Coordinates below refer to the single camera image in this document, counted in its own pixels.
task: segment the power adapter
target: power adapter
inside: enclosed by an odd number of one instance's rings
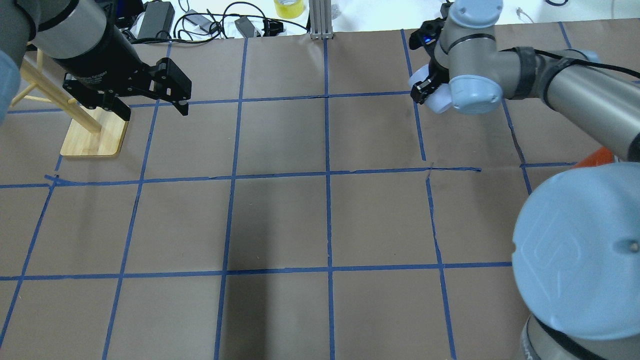
[[[168,1],[149,1],[145,4],[145,17],[140,24],[138,38],[170,38],[175,10]]]

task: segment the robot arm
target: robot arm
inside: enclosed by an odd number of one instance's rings
[[[143,95],[188,114],[187,75],[169,58],[154,66],[143,63],[93,0],[0,0],[0,13],[0,29],[6,34],[0,38],[0,66],[7,73],[0,79],[7,94],[0,97],[15,95],[16,69],[26,42],[32,41],[67,71],[63,88],[89,109],[101,107],[129,120],[131,109],[119,97]],[[5,112],[6,104],[0,103],[1,118]]]
[[[493,25],[502,0],[457,0],[444,4],[445,19],[426,21],[410,47],[431,56],[429,76],[413,84],[412,97],[424,103],[443,83],[457,111],[492,111],[502,98],[539,97],[623,160],[640,161],[640,88],[614,78],[590,51],[498,51]]]

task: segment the wooden base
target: wooden base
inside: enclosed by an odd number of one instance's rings
[[[72,119],[60,154],[75,157],[116,156],[122,147],[129,122],[101,108],[84,110],[102,125],[102,130],[99,133],[90,133]]]

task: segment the yellow tape roll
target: yellow tape roll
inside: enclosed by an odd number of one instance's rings
[[[273,4],[276,6],[276,13],[283,19],[299,17],[305,10],[302,0],[273,0]]]

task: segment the orange object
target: orange object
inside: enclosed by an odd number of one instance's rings
[[[613,160],[613,152],[606,147],[601,147],[593,154],[587,156],[586,159],[575,164],[572,168],[597,167],[600,165],[610,164]]]

